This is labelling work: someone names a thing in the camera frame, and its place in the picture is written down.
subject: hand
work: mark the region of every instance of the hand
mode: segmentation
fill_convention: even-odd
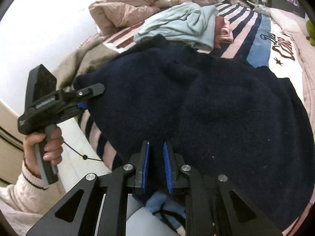
[[[61,129],[58,127],[51,134],[51,138],[53,140],[47,143],[44,148],[44,150],[46,151],[46,153],[44,154],[44,160],[50,161],[54,165],[57,165],[62,161],[61,154],[63,149],[61,145],[64,143],[64,141],[61,135]],[[40,171],[35,157],[34,145],[43,141],[45,139],[45,136],[46,135],[44,133],[34,132],[28,135],[23,140],[26,166],[36,176],[40,176]]]

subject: white tile floor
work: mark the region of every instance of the white tile floor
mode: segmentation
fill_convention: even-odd
[[[58,126],[61,128],[62,136],[67,144],[80,154],[86,154],[90,158],[99,159],[74,118],[60,123]],[[65,144],[63,145],[63,150],[62,162],[58,165],[58,169],[66,192],[88,173],[95,173],[98,176],[110,173],[110,170],[103,162],[83,160],[81,156]]]

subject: mint green garment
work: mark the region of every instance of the mint green garment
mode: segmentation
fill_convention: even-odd
[[[133,40],[136,43],[157,34],[169,41],[182,41],[191,47],[213,50],[215,36],[215,6],[200,7],[193,2],[185,2],[148,18]]]

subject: silver bolt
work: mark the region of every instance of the silver bolt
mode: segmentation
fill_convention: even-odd
[[[226,176],[226,175],[219,175],[219,176],[218,176],[218,179],[219,179],[221,182],[225,182],[225,181],[227,181],[227,176]]]
[[[132,170],[132,168],[133,168],[133,165],[131,165],[131,164],[126,164],[123,167],[124,170]]]
[[[192,167],[190,167],[189,165],[182,165],[183,171],[190,171],[191,169],[192,169]]]
[[[85,178],[86,180],[92,181],[95,179],[95,174],[93,173],[87,174]]]

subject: green plush toy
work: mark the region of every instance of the green plush toy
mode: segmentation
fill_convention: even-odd
[[[310,20],[306,22],[306,29],[308,30],[308,34],[310,35],[310,44],[312,46],[315,46],[315,27]]]

